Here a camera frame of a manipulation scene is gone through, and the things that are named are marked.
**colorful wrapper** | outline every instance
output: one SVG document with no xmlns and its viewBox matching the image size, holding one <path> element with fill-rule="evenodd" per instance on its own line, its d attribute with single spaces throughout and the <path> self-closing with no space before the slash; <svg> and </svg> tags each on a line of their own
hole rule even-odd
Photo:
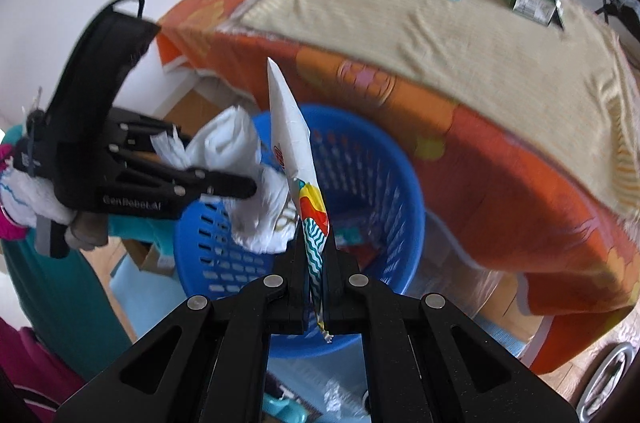
<svg viewBox="0 0 640 423">
<path fill-rule="evenodd" d="M 289 193 L 302 220 L 311 299 L 318 326 L 327 342 L 331 335 L 322 320 L 322 251 L 329 234 L 329 218 L 311 155 L 309 128 L 278 65 L 267 60 L 271 109 L 271 145 L 289 182 Z"/>
</svg>

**crumpled plastic bag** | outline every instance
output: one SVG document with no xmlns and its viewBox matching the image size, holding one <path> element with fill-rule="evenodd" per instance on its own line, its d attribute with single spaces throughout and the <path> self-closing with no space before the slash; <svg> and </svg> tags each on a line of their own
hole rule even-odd
<svg viewBox="0 0 640 423">
<path fill-rule="evenodd" d="M 200 167 L 233 172 L 253 179 L 260 172 L 260 138 L 251 116 L 233 106 L 202 127 L 185 148 L 177 130 L 170 137 L 161 132 L 151 137 L 156 154 L 178 169 Z"/>
<path fill-rule="evenodd" d="M 289 199 L 287 178 L 260 164 L 260 138 L 249 114 L 238 106 L 222 111 L 202 127 L 185 148 L 174 135 L 151 137 L 156 154 L 169 165 L 249 176 L 257 185 L 249 199 L 223 198 L 236 244 L 254 253 L 282 253 L 296 231 L 297 216 Z"/>
</svg>

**blue plastic basket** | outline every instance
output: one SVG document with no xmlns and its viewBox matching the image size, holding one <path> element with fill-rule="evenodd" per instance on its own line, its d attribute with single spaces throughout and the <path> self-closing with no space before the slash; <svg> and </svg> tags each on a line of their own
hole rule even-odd
<svg viewBox="0 0 640 423">
<path fill-rule="evenodd" d="M 303 106 L 311 149 L 329 222 L 332 215 L 372 209 L 383 223 L 386 249 L 365 270 L 403 293 L 414 277 L 424 240 L 424 204 L 414 169 L 399 146 L 378 127 L 345 111 Z M 271 147 L 271 116 L 254 118 L 263 142 L 262 161 L 277 166 Z M 178 221 L 175 263 L 187 296 L 216 299 L 268 275 L 273 256 L 256 255 L 235 244 L 222 204 L 194 202 Z M 271 356 L 304 358 L 344 348 L 357 335 L 327 344 L 312 319 L 306 335 L 274 335 Z"/>
</svg>

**cardboard box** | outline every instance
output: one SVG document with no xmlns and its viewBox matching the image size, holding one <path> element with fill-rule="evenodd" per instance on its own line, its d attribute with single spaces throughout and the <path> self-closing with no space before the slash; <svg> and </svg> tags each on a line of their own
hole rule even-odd
<svg viewBox="0 0 640 423">
<path fill-rule="evenodd" d="M 173 276 L 175 271 L 174 257 L 161 255 L 155 244 L 141 243 L 133 239 L 123 239 L 122 244 L 140 271 L 168 277 Z"/>
</svg>

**folded blanket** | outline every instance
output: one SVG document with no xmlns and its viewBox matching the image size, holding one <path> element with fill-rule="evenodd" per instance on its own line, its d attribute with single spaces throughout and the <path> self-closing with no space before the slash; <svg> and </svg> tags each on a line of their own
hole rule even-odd
<svg viewBox="0 0 640 423">
<path fill-rule="evenodd" d="M 638 90 L 616 34 L 574 0 L 562 2 L 564 31 L 503 0 L 261 0 L 241 23 L 451 96 L 636 221 Z"/>
</svg>

